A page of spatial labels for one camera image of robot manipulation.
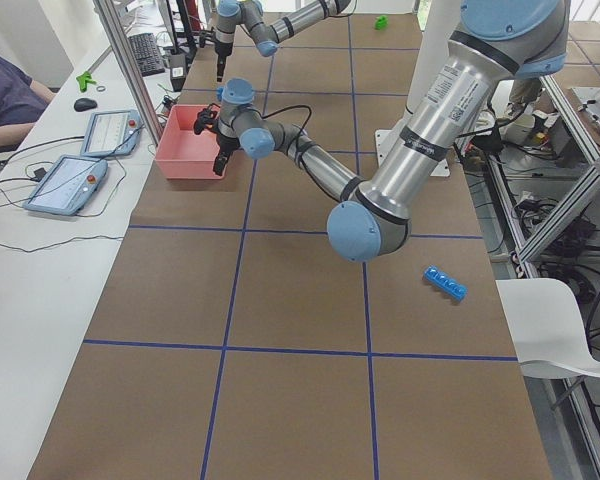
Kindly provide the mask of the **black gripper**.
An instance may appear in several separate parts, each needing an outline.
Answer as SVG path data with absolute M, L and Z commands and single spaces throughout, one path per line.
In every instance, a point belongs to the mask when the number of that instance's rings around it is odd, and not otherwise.
M 216 42 L 215 52 L 218 58 L 216 65 L 216 81 L 221 83 L 224 78 L 226 59 L 231 55 L 231 44 L 225 42 Z
M 239 139 L 237 137 L 227 136 L 223 133 L 216 135 L 216 142 L 219 146 L 219 154 L 213 163 L 213 172 L 215 175 L 223 175 L 231 155 L 239 149 Z

